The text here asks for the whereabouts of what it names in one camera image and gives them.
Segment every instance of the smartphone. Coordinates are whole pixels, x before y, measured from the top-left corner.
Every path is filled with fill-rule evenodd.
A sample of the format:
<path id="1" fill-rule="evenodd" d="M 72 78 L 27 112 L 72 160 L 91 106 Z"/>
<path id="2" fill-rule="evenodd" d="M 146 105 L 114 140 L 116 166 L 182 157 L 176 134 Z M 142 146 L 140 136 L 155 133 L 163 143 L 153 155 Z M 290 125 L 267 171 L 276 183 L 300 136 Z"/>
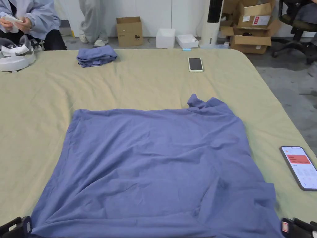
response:
<path id="1" fill-rule="evenodd" d="M 302 147 L 280 148 L 299 187 L 304 191 L 317 191 L 317 170 Z"/>
<path id="2" fill-rule="evenodd" d="M 188 59 L 189 71 L 190 72 L 203 72 L 203 62 L 201 58 L 189 58 Z"/>

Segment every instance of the person's hand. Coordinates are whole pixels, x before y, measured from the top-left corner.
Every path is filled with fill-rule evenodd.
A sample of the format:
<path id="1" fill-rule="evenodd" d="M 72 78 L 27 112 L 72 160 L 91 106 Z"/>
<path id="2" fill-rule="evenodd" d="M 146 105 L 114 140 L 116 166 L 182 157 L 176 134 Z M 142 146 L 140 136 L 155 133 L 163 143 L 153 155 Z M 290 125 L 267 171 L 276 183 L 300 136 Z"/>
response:
<path id="1" fill-rule="evenodd" d="M 4 17 L 0 18 L 0 24 L 5 28 L 6 31 L 12 31 L 13 23 L 6 21 Z"/>
<path id="2" fill-rule="evenodd" d="M 23 31 L 24 34 L 29 33 L 32 28 L 31 20 L 27 17 L 23 17 L 20 20 L 22 20 L 23 22 L 16 22 L 16 27 L 19 28 L 19 30 Z"/>

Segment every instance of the person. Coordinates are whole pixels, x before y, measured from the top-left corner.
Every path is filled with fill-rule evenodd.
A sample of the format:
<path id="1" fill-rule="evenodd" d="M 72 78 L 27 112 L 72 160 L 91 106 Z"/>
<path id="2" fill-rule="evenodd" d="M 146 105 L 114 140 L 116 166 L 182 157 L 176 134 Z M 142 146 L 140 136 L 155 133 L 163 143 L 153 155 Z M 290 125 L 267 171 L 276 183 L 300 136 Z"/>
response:
<path id="1" fill-rule="evenodd" d="M 11 23 L 4 17 L 11 15 L 22 23 Z M 60 20 L 54 0 L 0 0 L 0 37 L 19 44 L 26 34 L 29 39 L 44 41 L 45 50 L 67 50 L 59 31 Z"/>
<path id="2" fill-rule="evenodd" d="M 81 42 L 93 43 L 95 47 L 109 43 L 104 24 L 105 6 L 102 0 L 79 0 L 85 20 L 81 23 Z"/>
<path id="3" fill-rule="evenodd" d="M 295 18 L 307 23 L 317 24 L 317 0 L 308 0 L 309 3 L 302 6 Z M 317 33 L 306 45 L 306 55 L 314 56 L 314 60 L 317 61 Z"/>

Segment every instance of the chair armrest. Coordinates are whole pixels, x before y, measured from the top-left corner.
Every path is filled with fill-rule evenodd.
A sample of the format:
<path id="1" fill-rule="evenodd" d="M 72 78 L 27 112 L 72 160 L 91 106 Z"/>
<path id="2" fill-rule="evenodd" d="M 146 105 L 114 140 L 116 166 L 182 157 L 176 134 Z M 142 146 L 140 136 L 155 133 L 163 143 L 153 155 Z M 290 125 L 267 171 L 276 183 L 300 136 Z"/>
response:
<path id="1" fill-rule="evenodd" d="M 282 19 L 283 3 L 284 3 L 284 0 L 280 0 L 280 2 L 279 2 L 279 8 L 278 8 L 278 18 L 279 18 L 280 20 Z"/>
<path id="2" fill-rule="evenodd" d="M 294 8 L 290 14 L 290 17 L 291 17 L 291 21 L 289 22 L 290 25 L 293 25 L 293 22 L 298 14 L 298 11 L 300 10 L 300 8 L 302 7 L 300 1 L 297 1 L 295 4 L 294 4 Z"/>

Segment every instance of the black clamp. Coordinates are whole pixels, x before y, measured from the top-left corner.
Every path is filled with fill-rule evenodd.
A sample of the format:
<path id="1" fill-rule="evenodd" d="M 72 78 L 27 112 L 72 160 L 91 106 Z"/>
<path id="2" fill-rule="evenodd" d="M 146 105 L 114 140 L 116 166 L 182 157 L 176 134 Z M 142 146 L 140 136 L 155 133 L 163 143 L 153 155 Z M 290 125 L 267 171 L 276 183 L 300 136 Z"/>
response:
<path id="1" fill-rule="evenodd" d="M 286 238 L 317 238 L 317 223 L 313 221 L 308 224 L 297 218 L 283 218 L 281 230 Z"/>
<path id="2" fill-rule="evenodd" d="M 29 216 L 24 218 L 17 217 L 9 223 L 0 226 L 0 238 L 28 238 L 31 232 L 32 222 Z"/>

